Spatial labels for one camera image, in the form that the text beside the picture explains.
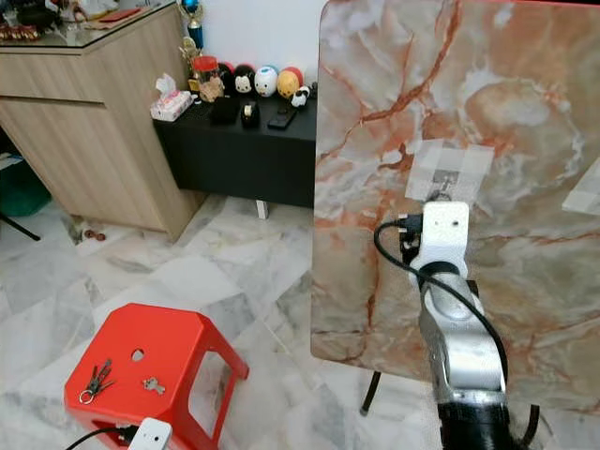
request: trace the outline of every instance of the wooden cabinet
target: wooden cabinet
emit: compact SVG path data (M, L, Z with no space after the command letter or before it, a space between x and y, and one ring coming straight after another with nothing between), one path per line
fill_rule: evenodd
M203 196L180 190L149 105L164 72L181 85L174 5L80 49L0 47L0 124L72 215L176 238Z
M148 186L103 105L0 99L0 121L70 214L161 229Z

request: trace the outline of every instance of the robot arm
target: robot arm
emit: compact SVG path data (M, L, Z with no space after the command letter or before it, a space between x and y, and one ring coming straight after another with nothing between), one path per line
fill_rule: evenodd
M402 262L390 255L379 240L380 232L390 227L400 229ZM529 437L513 439L509 432L503 344L484 316L475 283L466 279L468 227L466 203L428 202L423 215L403 216L380 226L375 232L375 245L387 260L411 273L421 293L419 326L428 347L442 423L442 447L526 449L536 421L532 427L530 421Z

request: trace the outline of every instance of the green object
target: green object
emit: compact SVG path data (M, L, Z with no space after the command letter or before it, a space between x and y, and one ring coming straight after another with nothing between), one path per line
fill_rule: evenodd
M48 189L25 161L0 171L0 211L7 216L31 216L50 201Z

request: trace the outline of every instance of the cabinet drawer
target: cabinet drawer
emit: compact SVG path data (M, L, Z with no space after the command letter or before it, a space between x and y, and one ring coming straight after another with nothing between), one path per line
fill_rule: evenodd
M0 96L101 102L85 56L0 54Z

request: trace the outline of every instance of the white tape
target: white tape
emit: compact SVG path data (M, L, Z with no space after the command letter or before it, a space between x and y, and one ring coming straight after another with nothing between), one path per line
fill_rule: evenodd
M469 145L466 150L444 147L443 139L422 141L415 148L406 197L426 201L445 194L453 201L475 201L494 159L493 147Z
M600 216L600 158L562 202L562 209Z

